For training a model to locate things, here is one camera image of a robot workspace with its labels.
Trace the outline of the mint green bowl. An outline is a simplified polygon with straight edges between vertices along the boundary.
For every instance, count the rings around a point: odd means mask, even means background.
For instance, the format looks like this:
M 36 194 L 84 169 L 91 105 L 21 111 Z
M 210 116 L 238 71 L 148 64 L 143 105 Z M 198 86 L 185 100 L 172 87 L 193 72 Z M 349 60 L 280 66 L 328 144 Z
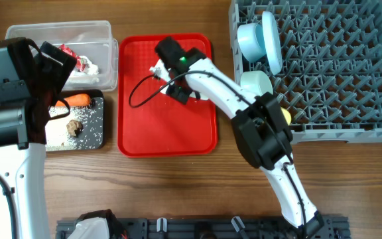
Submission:
M 273 85 L 270 78 L 260 70 L 244 72 L 241 75 L 240 86 L 258 96 L 262 96 L 267 92 L 273 94 Z

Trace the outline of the light blue bowl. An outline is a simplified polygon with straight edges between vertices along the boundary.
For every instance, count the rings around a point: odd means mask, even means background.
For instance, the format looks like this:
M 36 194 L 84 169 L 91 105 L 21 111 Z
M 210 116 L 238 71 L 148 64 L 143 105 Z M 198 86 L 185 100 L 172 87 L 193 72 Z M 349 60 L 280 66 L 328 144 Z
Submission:
M 241 53 L 248 62 L 256 62 L 266 55 L 263 28 L 260 24 L 249 23 L 239 26 L 237 40 Z

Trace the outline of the white tissue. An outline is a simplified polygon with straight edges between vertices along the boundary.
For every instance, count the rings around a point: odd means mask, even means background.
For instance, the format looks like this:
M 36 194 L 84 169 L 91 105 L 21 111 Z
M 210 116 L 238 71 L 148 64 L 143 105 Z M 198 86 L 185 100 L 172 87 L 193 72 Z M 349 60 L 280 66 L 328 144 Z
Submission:
M 75 68 L 70 73 L 67 81 L 69 84 L 93 84 L 98 82 L 98 65 L 94 64 L 87 56 L 77 56 Z

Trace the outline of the orange carrot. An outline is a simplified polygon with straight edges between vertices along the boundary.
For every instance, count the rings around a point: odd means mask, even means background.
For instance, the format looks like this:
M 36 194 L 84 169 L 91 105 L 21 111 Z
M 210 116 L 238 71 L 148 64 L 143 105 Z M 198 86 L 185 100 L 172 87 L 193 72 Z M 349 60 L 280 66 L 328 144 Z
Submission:
M 91 104 L 92 99 L 87 94 L 76 94 L 64 98 L 70 107 L 85 107 Z

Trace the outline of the red snack wrapper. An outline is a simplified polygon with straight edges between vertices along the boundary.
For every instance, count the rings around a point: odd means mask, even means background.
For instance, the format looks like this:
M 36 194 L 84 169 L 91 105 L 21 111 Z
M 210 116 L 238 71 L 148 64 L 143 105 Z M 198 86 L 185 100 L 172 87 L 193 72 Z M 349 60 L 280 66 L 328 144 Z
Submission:
M 76 59 L 76 69 L 78 71 L 83 72 L 88 66 L 87 60 L 85 58 L 77 55 L 70 47 L 66 46 L 65 44 L 61 44 L 59 49 Z

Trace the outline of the large light blue plate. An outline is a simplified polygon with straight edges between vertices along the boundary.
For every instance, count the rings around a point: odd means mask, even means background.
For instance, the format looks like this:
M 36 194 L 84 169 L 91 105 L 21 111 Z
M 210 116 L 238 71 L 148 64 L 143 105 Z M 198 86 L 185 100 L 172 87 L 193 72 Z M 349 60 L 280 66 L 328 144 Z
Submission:
M 272 75 L 276 75 L 282 70 L 283 59 L 277 22 L 269 11 L 262 14 L 262 29 L 269 67 Z

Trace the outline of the yellow plastic cup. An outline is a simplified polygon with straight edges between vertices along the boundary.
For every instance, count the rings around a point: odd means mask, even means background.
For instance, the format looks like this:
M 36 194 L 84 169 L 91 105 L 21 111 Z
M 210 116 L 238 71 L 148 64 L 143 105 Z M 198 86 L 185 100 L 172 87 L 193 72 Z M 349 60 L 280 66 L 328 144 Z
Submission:
M 291 121 L 292 121 L 292 117 L 291 117 L 291 114 L 288 110 L 284 109 L 284 108 L 281 108 L 281 111 L 285 117 L 285 120 L 286 120 L 286 123 L 287 125 L 290 125 L 291 124 Z

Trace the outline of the brown food scrap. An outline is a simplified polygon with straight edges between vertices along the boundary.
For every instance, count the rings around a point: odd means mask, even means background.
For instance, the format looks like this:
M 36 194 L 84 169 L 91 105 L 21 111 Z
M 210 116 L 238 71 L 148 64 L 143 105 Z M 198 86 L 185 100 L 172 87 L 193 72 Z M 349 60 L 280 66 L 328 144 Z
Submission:
M 73 120 L 71 119 L 66 125 L 68 135 L 71 137 L 77 137 L 82 131 L 82 128 L 83 128 L 82 123 L 75 119 Z

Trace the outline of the white plastic spoon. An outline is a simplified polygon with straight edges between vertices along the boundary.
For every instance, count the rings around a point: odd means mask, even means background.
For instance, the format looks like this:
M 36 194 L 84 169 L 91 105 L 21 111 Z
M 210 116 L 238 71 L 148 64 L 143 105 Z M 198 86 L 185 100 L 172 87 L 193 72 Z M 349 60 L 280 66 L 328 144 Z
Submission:
M 201 93 L 196 94 L 196 98 L 198 100 L 208 100 L 208 97 L 206 97 L 205 95 L 203 95 Z

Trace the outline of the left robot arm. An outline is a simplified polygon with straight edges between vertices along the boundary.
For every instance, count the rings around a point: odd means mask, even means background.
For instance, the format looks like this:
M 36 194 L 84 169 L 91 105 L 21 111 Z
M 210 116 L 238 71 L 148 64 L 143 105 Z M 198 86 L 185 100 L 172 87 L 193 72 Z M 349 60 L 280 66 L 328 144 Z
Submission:
M 46 41 L 0 41 L 0 238 L 50 237 L 45 126 L 75 65 Z

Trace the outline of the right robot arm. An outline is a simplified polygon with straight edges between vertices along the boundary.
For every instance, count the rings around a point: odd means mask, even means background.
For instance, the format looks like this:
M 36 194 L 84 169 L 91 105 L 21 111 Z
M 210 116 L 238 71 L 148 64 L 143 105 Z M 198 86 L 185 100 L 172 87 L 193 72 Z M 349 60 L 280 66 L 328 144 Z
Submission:
M 216 68 L 197 48 L 184 50 L 172 37 L 155 47 L 163 67 L 166 95 L 186 104 L 191 94 L 205 96 L 231 120 L 237 148 L 250 166 L 262 170 L 285 220 L 313 237 L 323 227 L 321 214 L 308 198 L 292 156 L 293 139 L 286 110 L 270 92 L 255 94 Z

